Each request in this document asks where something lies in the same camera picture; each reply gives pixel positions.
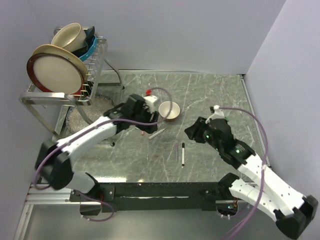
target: blue bowl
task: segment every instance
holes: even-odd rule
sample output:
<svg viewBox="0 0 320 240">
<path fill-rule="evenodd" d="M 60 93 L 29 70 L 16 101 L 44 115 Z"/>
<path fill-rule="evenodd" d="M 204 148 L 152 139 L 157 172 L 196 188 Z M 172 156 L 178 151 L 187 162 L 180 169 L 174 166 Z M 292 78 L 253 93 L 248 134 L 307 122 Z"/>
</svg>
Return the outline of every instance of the blue bowl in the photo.
<svg viewBox="0 0 320 240">
<path fill-rule="evenodd" d="M 79 59 L 84 62 L 85 60 L 87 60 L 91 54 L 94 53 L 94 51 L 96 50 L 97 48 L 97 45 L 98 45 L 98 39 L 96 36 L 93 37 L 92 41 L 90 42 L 90 45 L 89 45 L 89 49 L 88 51 L 83 54 L 82 56 L 79 57 Z"/>
</svg>

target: cable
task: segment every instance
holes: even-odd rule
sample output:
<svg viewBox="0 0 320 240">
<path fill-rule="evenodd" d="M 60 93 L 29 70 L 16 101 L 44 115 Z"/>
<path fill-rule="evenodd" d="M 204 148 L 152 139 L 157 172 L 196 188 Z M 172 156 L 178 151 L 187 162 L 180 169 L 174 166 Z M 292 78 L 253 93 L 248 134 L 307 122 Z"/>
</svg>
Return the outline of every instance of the cable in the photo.
<svg viewBox="0 0 320 240">
<path fill-rule="evenodd" d="M 238 217 L 239 215 L 242 215 L 248 208 L 250 207 L 250 203 L 248 203 L 246 206 L 244 206 L 240 211 L 239 211 L 239 206 L 238 206 L 238 211 L 236 212 L 235 215 L 230 216 L 230 218 L 235 218 Z"/>
<path fill-rule="evenodd" d="M 96 200 L 96 199 L 94 199 L 94 198 L 91 198 L 91 197 L 89 197 L 89 196 L 86 196 L 85 194 L 83 194 L 82 192 L 80 192 L 80 191 L 78 191 L 78 190 L 77 190 L 76 192 L 79 193 L 79 194 L 81 195 L 81 197 L 84 197 L 84 198 L 87 199 L 87 200 L 90 200 L 90 201 L 93 201 L 93 202 L 98 202 L 98 203 L 101 203 L 101 204 L 109 207 L 109 208 L 111 209 L 111 211 L 112 211 L 112 213 L 110 214 L 110 216 L 108 216 L 107 218 L 103 218 L 103 219 L 92 219 L 92 218 L 89 218 L 89 217 L 87 217 L 87 216 L 83 216 L 84 219 L 86 219 L 86 220 L 88 220 L 88 221 L 91 221 L 91 222 L 104 222 L 104 221 L 107 221 L 107 220 L 111 219 L 111 218 L 114 216 L 116 210 L 115 210 L 114 206 L 112 206 L 110 203 L 107 203 L 107 202 L 105 202 L 105 201 Z"/>
<path fill-rule="evenodd" d="M 168 116 L 169 114 L 171 113 L 171 110 L 172 110 L 172 97 L 171 97 L 171 94 L 164 88 L 162 87 L 153 87 L 153 88 L 150 88 L 150 90 L 155 90 L 155 89 L 159 89 L 159 90 L 162 90 L 164 91 L 168 97 L 169 97 L 169 101 L 170 101 L 170 108 L 169 108 L 169 111 L 167 113 L 167 115 L 161 119 L 160 121 L 157 121 L 157 122 L 152 122 L 152 123 L 145 123 L 145 122 L 139 122 L 139 121 L 133 121 L 133 120 L 129 120 L 129 119 L 121 119 L 121 118 L 116 118 L 116 119 L 110 119 L 110 120 L 107 120 L 107 121 L 103 121 L 103 122 L 100 122 L 96 125 L 94 125 L 93 127 L 87 129 L 86 131 L 80 133 L 79 135 L 75 136 L 74 138 L 70 139 L 68 142 L 58 146 L 57 148 L 55 148 L 52 152 L 50 152 L 44 159 L 43 161 L 39 164 L 38 168 L 36 169 L 35 171 L 35 175 L 34 175 L 34 178 L 33 178 L 33 185 L 34 185 L 34 188 L 36 188 L 37 190 L 44 190 L 44 189 L 47 189 L 49 188 L 50 186 L 45 186 L 45 187 L 39 187 L 37 185 L 37 179 L 40 175 L 40 171 L 41 169 L 43 168 L 43 166 L 46 164 L 46 162 L 54 155 L 56 154 L 58 151 L 61 151 L 63 148 L 65 148 L 66 146 L 70 145 L 71 143 L 73 143 L 74 141 L 78 140 L 79 138 L 82 138 L 83 136 L 85 136 L 86 134 L 90 133 L 91 131 L 103 126 L 103 125 L 106 125 L 106 124 L 109 124 L 109 123 L 113 123 L 113 122 L 126 122 L 126 123 L 131 123 L 131 124 L 135 124 L 135 125 L 143 125 L 143 126 L 153 126 L 153 125 L 157 125 L 161 122 L 163 122 Z M 95 202 L 99 202 L 103 205 L 106 205 L 108 206 L 109 208 L 111 208 L 112 210 L 112 213 L 109 217 L 105 218 L 105 219 L 101 219 L 101 220 L 96 220 L 96 219 L 91 219 L 91 218 L 88 218 L 88 217 L 84 217 L 85 219 L 89 220 L 89 221 L 92 221 L 92 222 L 103 222 L 103 221 L 106 221 L 106 220 L 109 220 L 110 218 L 112 218 L 112 216 L 115 214 L 115 209 L 113 208 L 113 206 L 107 202 L 102 202 L 102 201 L 99 201 L 99 200 L 96 200 L 96 199 L 93 199 L 91 197 L 88 197 L 86 196 L 84 193 L 80 192 L 80 191 L 77 191 L 82 197 L 86 198 L 87 200 L 89 201 L 95 201 Z"/>
<path fill-rule="evenodd" d="M 248 213 L 248 215 L 242 220 L 240 221 L 238 224 L 236 224 L 232 229 L 230 229 L 222 238 L 221 240 L 230 240 L 232 239 L 238 232 L 240 232 L 240 230 L 244 227 L 244 225 L 249 221 L 249 219 L 255 214 L 258 205 L 260 203 L 260 200 L 262 198 L 262 194 L 264 192 L 264 185 L 265 185 L 265 169 L 264 166 L 266 165 L 267 162 L 267 155 L 268 155 L 268 149 L 269 149 L 269 144 L 268 144 L 268 138 L 267 138 L 267 134 L 266 131 L 264 129 L 264 127 L 262 126 L 261 122 L 257 119 L 257 117 L 255 115 L 253 115 L 251 112 L 242 109 L 242 108 L 238 108 L 238 107 L 220 107 L 220 109 L 222 110 L 238 110 L 238 111 L 242 111 L 246 114 L 249 114 L 258 124 L 260 130 L 262 131 L 263 137 L 264 137 L 264 146 L 265 146 L 265 152 L 262 158 L 262 169 L 261 169 L 261 183 L 260 183 L 260 191 L 259 191 L 259 195 L 258 198 L 253 206 L 253 208 L 251 209 L 251 211 Z"/>
</svg>

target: gray marble countertop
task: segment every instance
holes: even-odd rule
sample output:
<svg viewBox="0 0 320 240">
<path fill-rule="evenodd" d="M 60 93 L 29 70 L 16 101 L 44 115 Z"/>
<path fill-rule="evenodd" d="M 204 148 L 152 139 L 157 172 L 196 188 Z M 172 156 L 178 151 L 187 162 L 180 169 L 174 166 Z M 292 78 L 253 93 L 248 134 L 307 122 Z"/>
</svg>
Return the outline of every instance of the gray marble countertop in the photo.
<svg viewBox="0 0 320 240">
<path fill-rule="evenodd" d="M 124 90 L 119 87 L 99 87 L 97 93 L 125 102 L 130 94 L 144 95 L 151 87 L 167 89 L 181 109 L 174 122 L 163 122 L 158 129 L 166 130 L 148 140 L 148 134 L 131 126 L 114 136 L 115 146 L 105 142 L 95 145 L 75 164 L 75 169 L 88 172 L 100 182 L 218 182 L 227 173 L 241 173 L 225 163 L 208 144 L 195 143 L 184 133 L 199 116 L 208 117 L 210 106 L 240 107 L 250 110 L 239 75 L 200 73 L 123 73 Z M 103 81 L 115 78 L 104 74 Z M 161 102 L 169 98 L 155 91 Z M 225 110 L 234 136 L 262 155 L 255 124 L 250 116 L 240 111 Z M 179 143 L 177 162 L 175 144 Z M 185 167 L 181 164 L 181 144 L 185 143 Z"/>
</svg>

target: dish rack leg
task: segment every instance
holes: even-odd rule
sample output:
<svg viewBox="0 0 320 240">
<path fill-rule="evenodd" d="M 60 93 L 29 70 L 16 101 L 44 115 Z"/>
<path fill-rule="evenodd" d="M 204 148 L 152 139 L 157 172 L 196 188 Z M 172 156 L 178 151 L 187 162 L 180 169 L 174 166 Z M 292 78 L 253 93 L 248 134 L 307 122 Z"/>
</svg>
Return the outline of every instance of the dish rack leg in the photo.
<svg viewBox="0 0 320 240">
<path fill-rule="evenodd" d="M 87 114 L 85 113 L 84 109 L 82 108 L 82 106 L 79 105 L 74 105 L 74 107 L 78 110 L 79 114 L 81 115 L 81 117 L 83 118 L 83 120 L 87 123 L 87 124 L 92 124 L 93 121 L 87 116 Z"/>
<path fill-rule="evenodd" d="M 83 120 L 87 123 L 87 124 L 92 124 L 93 121 L 91 121 L 91 119 L 87 116 L 87 114 L 85 113 L 84 109 L 82 108 L 82 106 L 77 105 L 77 100 L 74 96 L 70 95 L 70 94 L 65 94 L 64 97 L 66 99 L 68 99 L 70 102 L 73 103 L 74 107 L 78 110 L 79 114 L 81 115 L 81 117 L 83 118 Z"/>
<path fill-rule="evenodd" d="M 55 129 L 41 116 L 41 114 L 30 104 L 24 105 L 26 109 L 48 130 L 56 139 L 59 139 L 59 134 Z"/>
<path fill-rule="evenodd" d="M 123 86 L 123 84 L 122 84 L 122 78 L 121 78 L 121 75 L 120 75 L 119 70 L 116 69 L 114 66 L 112 66 L 111 62 L 109 62 L 108 59 L 105 58 L 105 59 L 104 59 L 104 62 L 105 62 L 106 64 L 108 64 L 109 67 L 112 68 L 112 70 L 114 70 L 114 71 L 116 72 L 116 74 L 118 75 L 118 78 L 119 78 L 119 82 L 120 82 L 120 84 L 121 84 L 121 86 L 122 86 L 122 89 L 124 89 L 125 86 Z"/>
</svg>

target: floor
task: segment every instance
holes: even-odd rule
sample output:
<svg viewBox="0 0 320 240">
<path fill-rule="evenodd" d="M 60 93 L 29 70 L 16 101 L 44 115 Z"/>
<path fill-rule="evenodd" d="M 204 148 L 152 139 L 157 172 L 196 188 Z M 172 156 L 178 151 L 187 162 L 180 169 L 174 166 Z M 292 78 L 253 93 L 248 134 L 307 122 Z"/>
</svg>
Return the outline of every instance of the floor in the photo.
<svg viewBox="0 0 320 240">
<path fill-rule="evenodd" d="M 114 74 L 103 75 L 102 82 L 112 81 Z M 100 182 L 218 182 L 227 173 L 242 174 L 226 164 L 208 144 L 188 139 L 184 129 L 199 116 L 208 117 L 210 106 L 240 107 L 250 110 L 240 75 L 201 73 L 123 73 L 124 90 L 99 87 L 97 93 L 110 97 L 115 104 L 125 102 L 130 94 L 143 95 L 148 88 L 167 89 L 181 109 L 174 122 L 164 122 L 158 129 L 166 130 L 152 140 L 148 134 L 131 126 L 114 137 L 115 146 L 105 142 L 95 145 L 75 164 L 74 168 L 88 172 Z M 155 91 L 161 102 L 164 92 Z M 250 145 L 260 156 L 261 144 L 250 116 L 226 110 L 233 134 Z M 179 144 L 177 161 L 175 144 Z M 181 144 L 185 143 L 185 167 L 181 165 Z"/>
<path fill-rule="evenodd" d="M 36 205 L 24 240 L 221 240 L 249 210 L 230 220 L 199 209 L 119 211 L 106 222 L 87 222 L 80 218 L 78 205 Z M 234 240 L 289 239 L 271 218 L 257 211 Z"/>
</svg>

